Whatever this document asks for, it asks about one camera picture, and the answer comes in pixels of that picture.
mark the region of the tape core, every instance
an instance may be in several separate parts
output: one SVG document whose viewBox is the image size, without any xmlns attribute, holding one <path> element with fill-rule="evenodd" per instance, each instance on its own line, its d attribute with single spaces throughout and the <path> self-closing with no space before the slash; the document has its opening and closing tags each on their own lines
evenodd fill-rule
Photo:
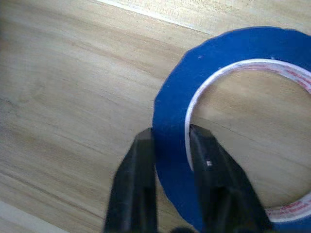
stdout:
<svg viewBox="0 0 311 233">
<path fill-rule="evenodd" d="M 216 81 L 221 76 L 231 73 L 232 71 L 239 70 L 266 70 L 277 73 L 288 79 L 293 80 L 311 94 L 311 72 L 291 63 L 274 60 L 273 57 L 271 57 L 271 59 L 242 60 L 227 65 L 225 67 L 220 67 L 215 73 L 209 76 L 196 90 L 187 108 L 185 118 L 185 146 L 187 160 L 192 170 L 193 168 L 190 153 L 189 129 L 193 109 L 205 89 L 208 88 L 214 81 Z M 305 195 L 300 200 L 295 201 L 291 204 L 276 208 L 266 208 L 265 210 L 272 222 L 289 222 L 305 218 L 311 215 L 311 192 Z"/>
</svg>

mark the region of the light wood board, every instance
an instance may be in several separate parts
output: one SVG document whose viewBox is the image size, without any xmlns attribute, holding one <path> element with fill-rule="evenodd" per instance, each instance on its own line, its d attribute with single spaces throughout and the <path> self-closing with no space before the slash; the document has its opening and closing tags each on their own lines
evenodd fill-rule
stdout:
<svg viewBox="0 0 311 233">
<path fill-rule="evenodd" d="M 221 2 L 1 2 L 0 201 L 11 206 L 3 209 L 47 229 L 100 232 L 114 172 L 151 125 L 153 100 L 187 50 L 241 26 L 311 31 L 307 0 L 230 1 L 240 18 Z M 146 16 L 154 4 L 157 15 Z M 217 15 L 228 18 L 216 23 Z M 193 122 L 211 129 L 263 202 L 276 205 L 309 190 L 310 113 L 310 97 L 291 81 L 238 73 L 206 93 Z M 160 230 L 185 225 L 158 192 Z M 2 232 L 42 232 L 14 217 L 0 222 Z"/>
</svg>

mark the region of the blue tape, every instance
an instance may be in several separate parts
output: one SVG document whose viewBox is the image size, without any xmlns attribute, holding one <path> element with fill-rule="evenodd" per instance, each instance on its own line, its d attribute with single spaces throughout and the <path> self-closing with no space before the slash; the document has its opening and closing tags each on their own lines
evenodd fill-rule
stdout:
<svg viewBox="0 0 311 233">
<path fill-rule="evenodd" d="M 295 30 L 255 27 L 212 38 L 188 51 L 155 99 L 156 170 L 168 199 L 189 224 L 203 228 L 185 149 L 185 117 L 197 89 L 220 67 L 247 59 L 274 59 L 311 71 L 311 37 Z M 311 216 L 275 223 L 277 229 L 311 229 Z"/>
</svg>

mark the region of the wood grain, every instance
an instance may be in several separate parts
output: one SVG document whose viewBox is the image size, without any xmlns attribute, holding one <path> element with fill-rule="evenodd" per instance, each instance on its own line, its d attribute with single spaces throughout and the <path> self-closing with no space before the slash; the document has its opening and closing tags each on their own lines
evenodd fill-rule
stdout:
<svg viewBox="0 0 311 233">
<path fill-rule="evenodd" d="M 100 232 L 114 172 L 187 50 L 244 26 L 311 32 L 307 0 L 222 2 L 1 2 L 0 201 L 67 232 Z M 277 205 L 310 189 L 310 113 L 296 84 L 238 73 L 206 92 L 193 122 Z M 185 225 L 160 186 L 158 200 L 162 232 Z M 33 230 L 2 218 L 0 231 Z"/>
</svg>

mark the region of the tape roll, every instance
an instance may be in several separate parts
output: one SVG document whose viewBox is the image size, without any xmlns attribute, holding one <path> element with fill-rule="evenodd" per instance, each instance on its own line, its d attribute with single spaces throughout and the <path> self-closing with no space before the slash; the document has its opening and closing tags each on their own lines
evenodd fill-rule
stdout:
<svg viewBox="0 0 311 233">
<path fill-rule="evenodd" d="M 212 82 L 244 69 L 281 74 L 311 93 L 311 37 L 273 27 L 225 33 L 188 51 L 155 99 L 157 174 L 179 214 L 198 230 L 203 223 L 191 170 L 190 117 L 200 95 Z M 276 229 L 311 229 L 311 193 L 266 212 Z"/>
</svg>

